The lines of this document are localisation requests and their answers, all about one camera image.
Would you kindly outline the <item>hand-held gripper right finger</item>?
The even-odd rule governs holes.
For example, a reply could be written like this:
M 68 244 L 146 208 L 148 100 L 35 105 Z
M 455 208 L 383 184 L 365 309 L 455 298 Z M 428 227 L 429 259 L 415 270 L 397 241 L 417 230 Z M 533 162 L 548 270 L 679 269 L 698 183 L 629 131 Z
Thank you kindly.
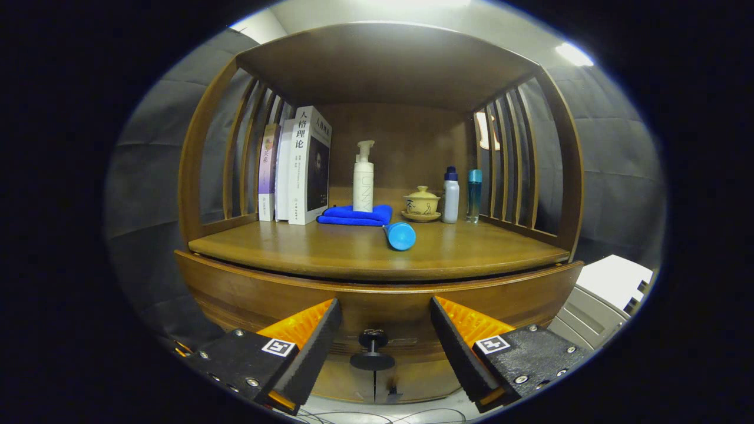
M 480 413 L 540 392 L 591 353 L 539 325 L 516 328 L 439 296 L 430 300 L 430 317 L 461 389 Z

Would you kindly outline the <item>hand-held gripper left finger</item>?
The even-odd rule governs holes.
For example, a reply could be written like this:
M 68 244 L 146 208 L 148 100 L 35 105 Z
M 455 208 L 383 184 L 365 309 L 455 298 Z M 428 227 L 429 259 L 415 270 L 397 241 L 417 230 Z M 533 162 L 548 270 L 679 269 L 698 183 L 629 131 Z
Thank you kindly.
M 342 322 L 332 298 L 262 330 L 234 329 L 187 352 L 187 365 L 259 407 L 296 415 L 309 400 Z

